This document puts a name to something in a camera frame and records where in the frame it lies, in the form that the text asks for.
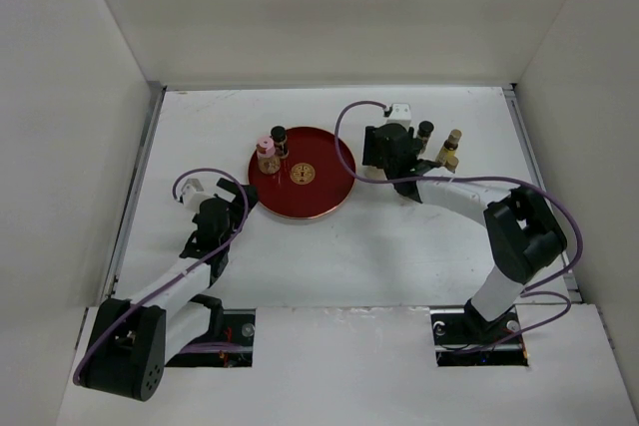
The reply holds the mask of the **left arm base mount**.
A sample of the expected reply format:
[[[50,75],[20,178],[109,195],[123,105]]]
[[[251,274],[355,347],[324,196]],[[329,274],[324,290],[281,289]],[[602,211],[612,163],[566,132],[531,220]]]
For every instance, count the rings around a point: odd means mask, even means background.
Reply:
[[[218,323],[174,356],[169,368],[248,368],[253,365],[257,312],[225,310]]]

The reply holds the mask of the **black cap brown spice jar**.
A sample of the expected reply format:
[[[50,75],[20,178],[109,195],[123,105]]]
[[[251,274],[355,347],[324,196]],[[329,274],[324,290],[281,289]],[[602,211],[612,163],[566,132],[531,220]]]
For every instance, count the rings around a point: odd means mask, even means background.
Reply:
[[[274,142],[276,154],[281,159],[286,159],[289,156],[287,129],[283,126],[272,127],[271,138]]]

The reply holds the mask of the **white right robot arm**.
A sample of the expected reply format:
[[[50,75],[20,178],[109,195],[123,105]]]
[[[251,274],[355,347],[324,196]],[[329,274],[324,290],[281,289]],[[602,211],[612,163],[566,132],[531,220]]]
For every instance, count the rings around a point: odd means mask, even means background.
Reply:
[[[421,146],[412,128],[396,123],[368,126],[362,163],[383,170],[401,196],[457,213],[486,229],[494,267],[465,303],[462,319],[470,339],[486,341],[524,286],[566,249],[567,239],[537,189],[504,190],[449,178],[428,181],[425,175],[438,165],[417,157]]]

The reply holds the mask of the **pink cap spice jar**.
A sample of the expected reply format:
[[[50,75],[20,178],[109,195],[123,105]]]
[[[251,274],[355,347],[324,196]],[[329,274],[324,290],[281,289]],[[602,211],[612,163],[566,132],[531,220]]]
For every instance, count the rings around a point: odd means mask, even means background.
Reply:
[[[258,168],[262,174],[274,175],[280,170],[281,159],[271,137],[262,137],[257,140],[256,156]]]

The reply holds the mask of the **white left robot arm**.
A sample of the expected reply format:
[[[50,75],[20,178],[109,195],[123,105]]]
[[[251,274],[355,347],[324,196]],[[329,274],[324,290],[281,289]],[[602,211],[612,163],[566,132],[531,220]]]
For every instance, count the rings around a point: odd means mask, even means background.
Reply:
[[[177,202],[193,212],[194,231],[174,265],[125,299],[99,306],[75,385],[146,401],[156,392],[167,364],[199,354],[223,365],[251,350],[251,339],[233,326],[218,298],[207,290],[221,277],[232,241],[259,201],[255,187],[221,174],[217,194],[208,194],[193,173],[173,186]]]

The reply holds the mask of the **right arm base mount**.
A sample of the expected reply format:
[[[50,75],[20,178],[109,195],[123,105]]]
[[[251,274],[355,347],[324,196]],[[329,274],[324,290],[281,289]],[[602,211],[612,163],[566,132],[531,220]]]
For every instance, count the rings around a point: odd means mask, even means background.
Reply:
[[[497,344],[520,329],[515,307],[481,331],[472,330],[466,323],[462,308],[433,309],[430,321],[439,367],[528,366],[520,336]]]

